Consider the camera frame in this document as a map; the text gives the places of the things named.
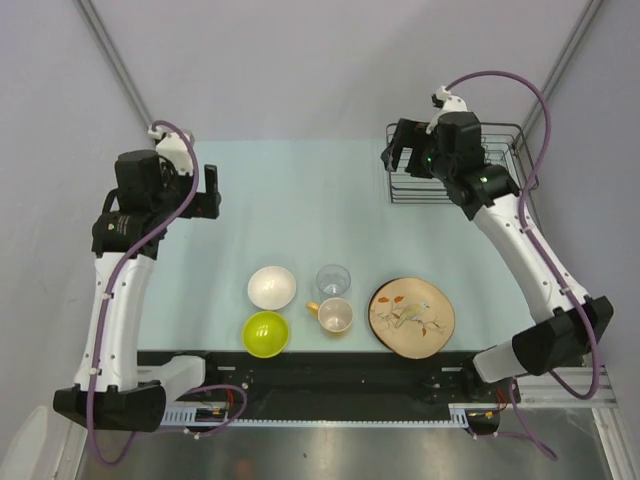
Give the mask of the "black wire dish rack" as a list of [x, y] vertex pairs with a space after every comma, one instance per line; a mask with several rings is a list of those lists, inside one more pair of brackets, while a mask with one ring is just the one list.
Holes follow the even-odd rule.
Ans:
[[[526, 173], [534, 164], [523, 129], [515, 123], [484, 122], [481, 139], [485, 162], [504, 167], [516, 184], [523, 187]], [[412, 153], [413, 148], [405, 146], [397, 169], [387, 173], [390, 201], [393, 204], [450, 204], [444, 186], [437, 179], [412, 177], [406, 171]]]

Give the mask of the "white bowl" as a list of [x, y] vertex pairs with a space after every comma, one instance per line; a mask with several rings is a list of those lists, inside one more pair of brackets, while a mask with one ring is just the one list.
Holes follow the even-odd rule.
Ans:
[[294, 298], [297, 282], [293, 274], [281, 266], [266, 266], [249, 279], [249, 300], [262, 310], [280, 310]]

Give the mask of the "clear plastic cup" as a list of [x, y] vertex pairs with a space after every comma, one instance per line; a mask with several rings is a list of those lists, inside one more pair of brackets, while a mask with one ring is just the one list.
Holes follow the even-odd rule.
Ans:
[[351, 275], [342, 265], [326, 265], [318, 271], [316, 285], [322, 301], [342, 297], [351, 286]]

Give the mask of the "yellow-green bowl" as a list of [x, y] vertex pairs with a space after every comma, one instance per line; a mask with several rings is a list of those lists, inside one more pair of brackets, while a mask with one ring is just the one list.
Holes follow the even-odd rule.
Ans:
[[289, 338], [288, 322], [274, 311], [260, 311], [252, 315], [242, 329], [245, 350], [259, 359], [279, 355], [287, 346]]

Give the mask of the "yellow mug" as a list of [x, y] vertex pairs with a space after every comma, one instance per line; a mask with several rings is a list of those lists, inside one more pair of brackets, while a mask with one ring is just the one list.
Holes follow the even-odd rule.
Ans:
[[353, 324], [352, 306], [342, 298], [329, 298], [320, 304], [308, 302], [306, 308], [318, 320], [320, 326], [330, 334], [342, 334]]

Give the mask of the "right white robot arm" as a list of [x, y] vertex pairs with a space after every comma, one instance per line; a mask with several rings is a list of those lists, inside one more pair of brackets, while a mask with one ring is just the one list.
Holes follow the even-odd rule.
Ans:
[[553, 373], [586, 354], [598, 368], [598, 342], [614, 314], [607, 297], [593, 297], [561, 264], [530, 217], [524, 189], [504, 166], [487, 160], [482, 129], [472, 112], [450, 111], [431, 123], [402, 118], [381, 154], [394, 172], [409, 150], [405, 172], [442, 183], [506, 263], [535, 323], [473, 357], [472, 369], [461, 376], [462, 391], [473, 401], [486, 400], [498, 381]]

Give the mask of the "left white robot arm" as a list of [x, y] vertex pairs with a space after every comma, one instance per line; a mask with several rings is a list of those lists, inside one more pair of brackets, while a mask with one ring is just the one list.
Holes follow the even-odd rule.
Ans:
[[179, 207], [185, 219], [217, 218], [218, 172], [205, 165], [205, 189], [190, 198], [192, 177], [153, 150], [123, 153], [114, 169], [117, 185], [92, 227], [96, 280], [89, 335], [73, 385], [55, 392], [53, 409], [97, 430], [153, 432], [168, 403], [188, 390], [202, 400], [214, 397], [221, 376], [194, 356], [177, 356], [155, 373], [139, 375], [143, 303], [162, 238], [137, 243]]

